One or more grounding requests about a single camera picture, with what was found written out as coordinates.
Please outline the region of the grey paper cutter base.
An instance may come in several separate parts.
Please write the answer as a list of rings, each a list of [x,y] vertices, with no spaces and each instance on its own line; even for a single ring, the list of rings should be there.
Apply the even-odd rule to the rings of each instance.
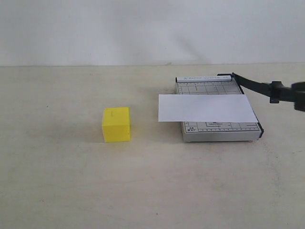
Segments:
[[[244,94],[229,73],[203,77],[177,77],[177,94]],[[181,122],[184,142],[256,141],[264,129],[255,123]]]

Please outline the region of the white paper sheet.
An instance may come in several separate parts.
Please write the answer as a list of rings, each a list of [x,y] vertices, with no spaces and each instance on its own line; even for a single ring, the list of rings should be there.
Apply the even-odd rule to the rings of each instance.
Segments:
[[[257,123],[244,94],[160,94],[159,122]]]

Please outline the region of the black cutter blade lever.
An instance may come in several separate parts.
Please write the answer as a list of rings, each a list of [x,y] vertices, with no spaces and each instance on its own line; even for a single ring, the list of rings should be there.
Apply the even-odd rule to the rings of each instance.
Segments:
[[[246,79],[235,73],[232,73],[231,76],[235,78],[240,86],[269,97],[269,102],[271,104],[278,104],[280,101],[294,102],[294,93],[291,86],[284,86],[281,81],[260,83]]]

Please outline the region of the yellow foam cube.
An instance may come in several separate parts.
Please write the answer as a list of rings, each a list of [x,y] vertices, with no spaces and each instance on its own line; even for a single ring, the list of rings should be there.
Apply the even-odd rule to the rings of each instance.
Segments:
[[[106,143],[130,141],[130,109],[128,107],[105,108],[102,118],[102,132]]]

